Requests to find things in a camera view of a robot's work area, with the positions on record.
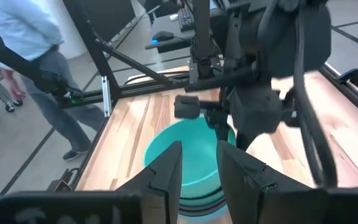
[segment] desk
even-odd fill
[[[168,72],[187,69],[179,67]],[[358,108],[322,74],[307,74],[305,80],[309,98],[335,156],[339,185],[358,187]],[[272,86],[285,93],[292,86],[292,80],[274,80]],[[184,94],[184,90],[119,100],[76,189],[114,190],[139,173],[149,142],[163,128],[178,121],[173,115],[173,102],[178,94]],[[218,99],[218,90],[194,94],[201,100]],[[299,129],[281,124],[274,134],[259,136],[247,153],[313,187]],[[212,223],[231,221],[226,214]]]
[[[190,47],[190,40],[195,34],[194,30],[180,31],[179,20],[171,21],[170,16],[162,16],[154,20],[150,31],[150,44],[145,47],[146,50],[157,48],[159,53],[164,53]],[[171,32],[175,37],[171,40],[151,44],[152,37],[160,31]]]

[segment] turquoise bowl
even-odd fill
[[[221,186],[216,161],[217,138],[204,117],[181,120],[158,133],[144,155],[148,166],[174,141],[181,141],[183,172],[181,198],[197,198],[214,192]],[[235,144],[236,136],[230,129],[227,141]]]

